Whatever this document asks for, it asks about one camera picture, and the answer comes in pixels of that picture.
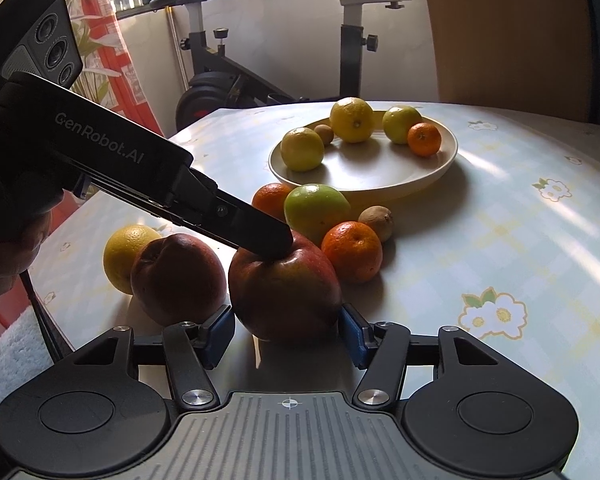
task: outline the plate rim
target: plate rim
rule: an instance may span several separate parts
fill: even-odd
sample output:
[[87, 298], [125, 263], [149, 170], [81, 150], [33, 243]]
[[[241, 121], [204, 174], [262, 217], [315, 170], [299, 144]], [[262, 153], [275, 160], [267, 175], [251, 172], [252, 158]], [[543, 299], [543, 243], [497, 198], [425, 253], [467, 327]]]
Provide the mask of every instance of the plate rim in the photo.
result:
[[[378, 113], [378, 112], [386, 112], [387, 110], [374, 110], [374, 112]], [[425, 180], [425, 179], [430, 179], [433, 176], [437, 176], [437, 178], [433, 179], [431, 182], [429, 182], [427, 185], [425, 185], [423, 188], [420, 188], [420, 190], [425, 189], [426, 187], [429, 187], [431, 184], [433, 184], [435, 181], [439, 180], [448, 170], [448, 168], [453, 164], [453, 162], [456, 160], [456, 156], [458, 156], [458, 149], [459, 149], [459, 145], [458, 145], [458, 138], [456, 137], [456, 135], [453, 133], [453, 131], [449, 128], [447, 128], [444, 124], [442, 124], [440, 121], [437, 121], [435, 119], [432, 119], [428, 116], [423, 115], [422, 118], [424, 120], [426, 120], [426, 122], [429, 123], [433, 123], [436, 125], [436, 127], [442, 127], [444, 128], [450, 135], [451, 135], [451, 139], [453, 140], [454, 146], [453, 146], [453, 153], [452, 155], [449, 157], [449, 160], [446, 161], [444, 164], [442, 164], [442, 166], [440, 166], [439, 168], [435, 169], [432, 173], [429, 173], [426, 176], [423, 176], [421, 178], [419, 178], [418, 180], [414, 180], [411, 182], [403, 182], [400, 184], [390, 184], [389, 186], [381, 186], [381, 187], [371, 187], [371, 188], [366, 188], [366, 189], [339, 189], [338, 191], [341, 192], [342, 194], [344, 194], [345, 196], [349, 195], [349, 196], [356, 196], [356, 195], [360, 195], [360, 194], [365, 194], [365, 193], [370, 193], [373, 191], [384, 191], [387, 192], [388, 190], [394, 190], [394, 189], [399, 189], [402, 186], [407, 186], [409, 184], [413, 184], [415, 182], [419, 182], [421, 180]], [[323, 118], [323, 119], [318, 119], [315, 121], [312, 121], [308, 124], [305, 124], [304, 127], [308, 127], [311, 124], [315, 124], [315, 123], [321, 123], [323, 121], [328, 121], [329, 118]], [[295, 188], [295, 187], [299, 187], [302, 186], [302, 184], [296, 184], [295, 182], [292, 182], [288, 179], [286, 179], [285, 177], [283, 177], [282, 175], [280, 175], [274, 168], [273, 165], [271, 163], [271, 158], [273, 156], [273, 153], [276, 151], [276, 149], [278, 149], [278, 147], [280, 146], [280, 144], [282, 143], [282, 140], [279, 140], [274, 146], [273, 148], [270, 150], [269, 152], [269, 156], [267, 158], [267, 165], [269, 167], [269, 171], [280, 181], [283, 182], [284, 184], [287, 184], [288, 186]]]

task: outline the camera lens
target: camera lens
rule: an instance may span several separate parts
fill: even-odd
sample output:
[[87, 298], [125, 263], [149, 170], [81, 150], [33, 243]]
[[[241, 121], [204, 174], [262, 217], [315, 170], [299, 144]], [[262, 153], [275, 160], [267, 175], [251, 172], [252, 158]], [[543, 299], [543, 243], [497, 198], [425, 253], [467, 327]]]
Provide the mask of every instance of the camera lens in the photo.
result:
[[59, 85], [63, 85], [64, 83], [66, 83], [67, 81], [69, 81], [69, 78], [71, 77], [71, 72], [73, 69], [73, 65], [71, 63], [69, 63], [67, 66], [65, 66], [62, 69], [62, 72], [60, 73], [60, 77], [58, 78], [58, 84]]
[[42, 43], [49, 39], [51, 33], [56, 28], [56, 17], [52, 14], [47, 16], [42, 22], [38, 25], [38, 30], [36, 31], [36, 39]]
[[46, 67], [53, 68], [62, 59], [64, 53], [66, 52], [66, 41], [60, 40], [54, 46], [51, 47], [51, 50], [46, 55]]

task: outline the white wall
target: white wall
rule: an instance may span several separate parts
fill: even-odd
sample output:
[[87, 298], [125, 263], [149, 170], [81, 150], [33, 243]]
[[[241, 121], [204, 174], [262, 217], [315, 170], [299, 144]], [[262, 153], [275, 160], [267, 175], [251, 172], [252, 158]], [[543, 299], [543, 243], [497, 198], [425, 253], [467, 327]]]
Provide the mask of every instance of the white wall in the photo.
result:
[[[245, 67], [298, 97], [337, 94], [339, 0], [213, 0], [203, 4], [203, 11], [208, 43], [214, 44], [214, 28], [228, 27], [227, 55]], [[185, 37], [186, 10], [178, 7], [176, 16], [180, 36]], [[363, 25], [365, 34], [379, 36], [379, 49], [364, 53], [362, 97], [436, 101], [426, 0], [405, 2], [400, 10], [365, 6]], [[121, 28], [149, 103], [160, 126], [171, 134], [182, 91], [164, 14], [128, 18]]]

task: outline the green apple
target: green apple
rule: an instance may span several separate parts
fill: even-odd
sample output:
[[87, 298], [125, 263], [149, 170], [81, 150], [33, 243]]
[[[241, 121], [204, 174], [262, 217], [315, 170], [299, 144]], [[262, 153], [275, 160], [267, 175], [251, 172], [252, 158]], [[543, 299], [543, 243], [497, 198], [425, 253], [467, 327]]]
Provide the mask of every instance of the green apple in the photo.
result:
[[329, 229], [349, 220], [350, 212], [344, 195], [325, 184], [296, 187], [285, 199], [286, 223], [318, 247]]
[[280, 142], [282, 161], [291, 171], [314, 170], [324, 158], [324, 143], [310, 128], [294, 128]]
[[422, 116], [414, 107], [394, 106], [382, 117], [382, 129], [394, 144], [406, 144], [410, 128], [421, 122]]

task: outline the yellow flower center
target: yellow flower center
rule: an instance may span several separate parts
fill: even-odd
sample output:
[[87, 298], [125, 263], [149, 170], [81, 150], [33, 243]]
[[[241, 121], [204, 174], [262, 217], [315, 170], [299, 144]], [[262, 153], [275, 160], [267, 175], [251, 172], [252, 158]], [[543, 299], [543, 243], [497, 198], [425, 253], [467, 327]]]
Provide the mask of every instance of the yellow flower center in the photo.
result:
[[496, 316], [498, 316], [498, 319], [503, 323], [511, 321], [511, 313], [506, 308], [500, 307], [496, 310]]

